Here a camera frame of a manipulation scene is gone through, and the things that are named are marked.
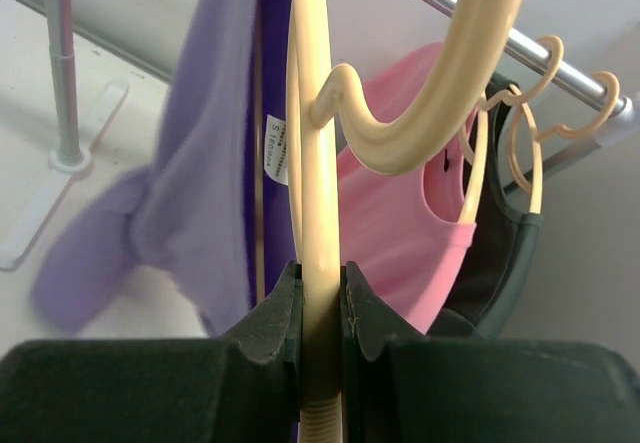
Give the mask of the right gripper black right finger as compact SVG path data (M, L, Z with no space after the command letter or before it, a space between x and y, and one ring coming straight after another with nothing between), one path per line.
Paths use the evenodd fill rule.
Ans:
M629 443L639 379L617 353L577 342L432 338L341 271L348 442Z

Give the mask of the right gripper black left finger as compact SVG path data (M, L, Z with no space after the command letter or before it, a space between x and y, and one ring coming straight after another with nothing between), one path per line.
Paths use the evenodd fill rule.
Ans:
M215 339L34 340L1 362L5 442L289 442L301 268Z

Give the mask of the purple t shirt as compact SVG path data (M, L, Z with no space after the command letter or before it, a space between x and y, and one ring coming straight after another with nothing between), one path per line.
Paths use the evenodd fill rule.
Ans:
M264 171L285 116L291 0L199 0L152 162L125 173L48 251L31 301L76 333L142 265L169 273L218 336L255 300L255 240L272 288L295 250L287 189Z

